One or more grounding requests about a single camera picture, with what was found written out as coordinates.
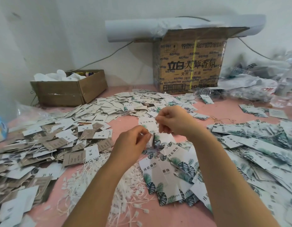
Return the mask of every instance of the pink table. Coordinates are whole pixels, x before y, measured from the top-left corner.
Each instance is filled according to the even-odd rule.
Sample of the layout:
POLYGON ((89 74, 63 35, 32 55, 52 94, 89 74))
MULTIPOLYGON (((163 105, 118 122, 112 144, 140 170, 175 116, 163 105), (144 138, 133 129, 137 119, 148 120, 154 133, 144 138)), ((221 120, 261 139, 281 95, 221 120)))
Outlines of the pink table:
MULTIPOLYGON (((139 85, 139 86, 126 86, 126 87, 111 87, 105 92, 103 92, 99 97, 107 97, 119 92, 130 92, 134 88, 155 90, 152 85, 139 85)), ((222 102, 215 102, 211 105, 206 105, 199 101, 194 106, 198 109, 198 113, 212 116, 205 121, 195 119, 196 122, 201 123, 203 126, 208 124, 213 124, 215 121, 213 117, 219 119, 222 123, 231 123, 230 119, 234 123, 247 122, 250 120, 260 119, 261 121, 266 121, 270 123, 278 123, 279 119, 269 117, 269 118, 258 118, 252 114, 243 113, 239 104, 249 104, 248 101, 244 100, 225 100, 222 102)), ((71 110, 71 108, 62 108, 63 111, 71 110)), ((288 116, 292 118, 292 112, 286 110, 288 116)), ((131 129, 138 124, 138 118, 134 116, 123 116, 118 118, 118 120, 113 120, 109 125, 113 128, 112 138, 115 141, 119 134, 123 131, 131 129)), ((176 141, 180 142, 186 140, 186 137, 175 136, 176 141)), ((33 208, 29 215, 37 222, 37 227, 61 227, 66 215, 60 216, 57 211, 57 202, 64 196, 65 190, 61 190, 64 177, 71 178, 72 174, 81 166, 74 166, 68 168, 65 173, 57 180, 54 189, 48 199, 44 204, 41 204, 33 208), (45 207, 51 206, 50 209, 44 211, 45 207)), ((213 227, 216 226, 213 220, 213 215, 211 212, 201 203, 198 202, 195 206, 189 207, 185 204, 173 203, 166 206, 159 206, 158 201, 151 200, 148 203, 142 205, 144 209, 149 209, 149 214, 143 213, 142 210, 139 211, 138 220, 142 222, 143 226, 168 226, 168 227, 178 227, 178 226, 206 226, 213 227)), ((60 203, 59 208, 63 210, 63 204, 60 203)))

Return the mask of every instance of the right hand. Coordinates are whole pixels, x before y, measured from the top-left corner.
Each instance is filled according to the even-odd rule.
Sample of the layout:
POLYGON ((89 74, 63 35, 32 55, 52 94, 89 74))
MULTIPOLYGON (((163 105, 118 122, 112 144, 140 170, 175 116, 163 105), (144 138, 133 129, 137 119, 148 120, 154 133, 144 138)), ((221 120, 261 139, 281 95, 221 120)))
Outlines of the right hand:
POLYGON ((155 120, 159 124, 160 133, 174 132, 176 135, 186 137, 198 126, 194 118, 180 106, 164 107, 155 120))

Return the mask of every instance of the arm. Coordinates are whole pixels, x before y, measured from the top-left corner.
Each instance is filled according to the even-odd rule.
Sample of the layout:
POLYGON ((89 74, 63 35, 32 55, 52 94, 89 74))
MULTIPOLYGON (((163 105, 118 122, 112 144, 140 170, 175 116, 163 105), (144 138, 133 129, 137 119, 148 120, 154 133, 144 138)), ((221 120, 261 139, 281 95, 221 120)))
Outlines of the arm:
POLYGON ((120 134, 109 159, 96 173, 63 227, 106 226, 115 188, 150 138, 151 134, 142 126, 120 134))
POLYGON ((165 107, 156 120, 160 132, 173 131, 193 143, 218 227, 279 226, 221 144, 191 115, 179 106, 165 107))

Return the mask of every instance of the packing tape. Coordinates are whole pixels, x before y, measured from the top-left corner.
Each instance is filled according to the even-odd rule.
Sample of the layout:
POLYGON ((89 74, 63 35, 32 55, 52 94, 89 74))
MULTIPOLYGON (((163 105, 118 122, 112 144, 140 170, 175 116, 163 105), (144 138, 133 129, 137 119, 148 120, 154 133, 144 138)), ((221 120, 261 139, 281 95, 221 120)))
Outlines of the packing tape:
POLYGON ((190 85, 189 85, 189 89, 191 89, 191 85, 192 85, 192 75, 193 75, 193 69, 194 69, 194 63, 193 61, 195 61, 194 56, 195 56, 195 50, 197 48, 197 40, 194 41, 194 48, 193 48, 193 57, 192 57, 192 71, 191 71, 191 75, 190 75, 190 85))

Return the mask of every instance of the brown cardboard box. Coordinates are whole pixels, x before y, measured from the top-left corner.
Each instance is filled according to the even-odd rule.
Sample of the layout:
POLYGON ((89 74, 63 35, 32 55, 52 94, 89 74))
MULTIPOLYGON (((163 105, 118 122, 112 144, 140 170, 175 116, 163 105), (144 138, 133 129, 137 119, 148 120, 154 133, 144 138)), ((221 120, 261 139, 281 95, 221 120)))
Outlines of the brown cardboard box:
POLYGON ((42 106, 75 107, 90 103, 107 89, 104 70, 77 70, 94 72, 79 81, 31 81, 30 84, 42 106))
POLYGON ((153 78, 157 90, 181 94, 194 87, 216 87, 227 39, 247 29, 168 30, 153 47, 153 78))

